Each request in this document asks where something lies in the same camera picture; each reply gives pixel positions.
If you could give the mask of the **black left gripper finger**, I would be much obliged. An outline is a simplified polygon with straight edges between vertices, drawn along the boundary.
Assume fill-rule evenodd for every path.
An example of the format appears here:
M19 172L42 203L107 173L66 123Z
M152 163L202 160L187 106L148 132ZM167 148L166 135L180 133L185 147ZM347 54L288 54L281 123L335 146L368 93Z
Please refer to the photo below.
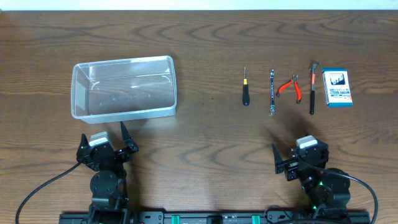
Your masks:
M129 134L127 128L125 127L124 123L121 121L120 122L120 126L121 126L121 134L122 134L122 139L126 145L126 147L132 152L138 152L139 151L139 147L136 144L136 142L133 140L133 138L131 137L131 135Z
M86 135L83 133L81 135L81 140L80 140L80 145L79 145L79 152L84 152L88 147L89 147L89 143L87 140Z

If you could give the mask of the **silver combination wrench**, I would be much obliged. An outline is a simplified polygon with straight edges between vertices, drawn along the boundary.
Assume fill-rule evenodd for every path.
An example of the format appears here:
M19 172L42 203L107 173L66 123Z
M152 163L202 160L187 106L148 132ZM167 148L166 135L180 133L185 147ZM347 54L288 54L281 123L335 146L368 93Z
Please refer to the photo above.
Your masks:
M275 71L273 69L270 70L270 110L269 113L271 116L275 115L275 100L274 100L274 75Z

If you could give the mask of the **clear plastic container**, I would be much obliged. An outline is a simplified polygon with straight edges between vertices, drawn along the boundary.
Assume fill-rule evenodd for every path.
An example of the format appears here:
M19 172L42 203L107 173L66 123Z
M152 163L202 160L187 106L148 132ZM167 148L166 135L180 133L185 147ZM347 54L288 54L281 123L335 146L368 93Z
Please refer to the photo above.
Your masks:
M173 116L177 79L169 55L78 63L71 114L88 124Z

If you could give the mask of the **black yellow screwdriver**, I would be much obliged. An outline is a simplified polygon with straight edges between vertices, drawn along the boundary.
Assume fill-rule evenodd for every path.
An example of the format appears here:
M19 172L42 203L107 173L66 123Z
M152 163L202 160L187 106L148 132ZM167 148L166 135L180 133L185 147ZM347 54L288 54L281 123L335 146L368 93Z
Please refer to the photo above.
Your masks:
M250 104L250 97L249 97L249 86L248 80L246 77L246 67L244 67L244 79L243 79L243 105L248 106Z

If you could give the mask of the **red handled pliers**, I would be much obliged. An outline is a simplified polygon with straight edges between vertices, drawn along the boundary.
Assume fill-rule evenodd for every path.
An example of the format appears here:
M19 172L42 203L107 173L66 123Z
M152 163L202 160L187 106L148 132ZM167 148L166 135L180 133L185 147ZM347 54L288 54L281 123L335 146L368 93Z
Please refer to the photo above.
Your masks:
M300 103L301 103L301 100L302 100L302 92L301 92L301 90L300 90L300 88L299 88L299 85L298 85L298 77L299 77L298 75L293 74L293 75L292 75L292 78L291 78L288 82L286 82L286 83L284 83L283 85L281 85L281 86L278 88L278 90L277 90L277 93L276 93L277 97L279 97L280 94L281 94L288 86L293 85L294 88L295 88L296 97L297 97L296 103L297 103L297 104L300 104Z

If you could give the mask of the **blue white cardboard box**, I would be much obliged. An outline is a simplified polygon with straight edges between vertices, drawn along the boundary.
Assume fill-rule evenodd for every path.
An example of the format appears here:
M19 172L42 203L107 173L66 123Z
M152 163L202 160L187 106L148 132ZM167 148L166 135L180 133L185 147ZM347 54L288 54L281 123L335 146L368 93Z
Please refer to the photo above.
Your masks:
M347 69L341 67L323 67L322 75L327 107L351 107L353 105L353 100L349 87Z

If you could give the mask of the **small black orange hammer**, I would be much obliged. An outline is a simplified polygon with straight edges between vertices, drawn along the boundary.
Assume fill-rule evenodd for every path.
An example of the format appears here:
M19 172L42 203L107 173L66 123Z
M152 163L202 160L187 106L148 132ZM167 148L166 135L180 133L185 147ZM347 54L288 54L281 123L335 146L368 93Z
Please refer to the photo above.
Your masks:
M309 67L311 71L311 92L310 92L310 114L315 114L315 74L316 69L319 66L318 62L313 62Z

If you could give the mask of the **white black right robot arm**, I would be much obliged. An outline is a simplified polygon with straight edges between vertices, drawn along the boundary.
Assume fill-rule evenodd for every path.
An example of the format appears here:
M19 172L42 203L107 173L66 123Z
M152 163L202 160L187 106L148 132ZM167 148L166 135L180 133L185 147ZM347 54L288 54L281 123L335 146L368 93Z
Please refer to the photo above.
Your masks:
M283 160L275 144L272 145L276 174L284 173L288 181L298 179L312 207L312 218L347 217L346 205L351 194L350 180L342 177L342 170L326 169L328 144L305 136L296 141L293 156Z

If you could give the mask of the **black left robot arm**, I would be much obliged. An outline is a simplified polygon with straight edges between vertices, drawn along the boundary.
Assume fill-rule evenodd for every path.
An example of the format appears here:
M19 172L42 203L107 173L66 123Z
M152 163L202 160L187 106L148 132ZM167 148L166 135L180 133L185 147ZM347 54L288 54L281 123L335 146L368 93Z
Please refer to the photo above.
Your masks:
M139 148L123 122L120 122L120 126L126 146L117 151L108 140L91 146L86 136L81 135L76 159L96 172L90 181L93 196L88 216L82 219L82 223L137 223L137 213L127 207L129 197L124 163L131 161Z

